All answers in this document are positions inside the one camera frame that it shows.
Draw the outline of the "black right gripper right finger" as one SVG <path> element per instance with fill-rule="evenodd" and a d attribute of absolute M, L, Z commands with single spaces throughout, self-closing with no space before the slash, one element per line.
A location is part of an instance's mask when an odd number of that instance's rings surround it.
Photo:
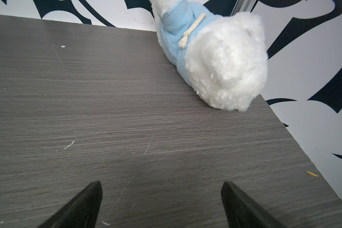
<path fill-rule="evenodd" d="M 223 183 L 221 199 L 230 228 L 285 227 L 285 225 L 230 181 Z"/>

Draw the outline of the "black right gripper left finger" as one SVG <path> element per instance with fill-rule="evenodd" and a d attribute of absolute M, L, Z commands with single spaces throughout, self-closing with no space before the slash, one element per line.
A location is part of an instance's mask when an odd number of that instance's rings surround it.
<path fill-rule="evenodd" d="M 100 181 L 91 182 L 72 198 L 40 228 L 94 228 L 96 226 L 103 190 Z"/>

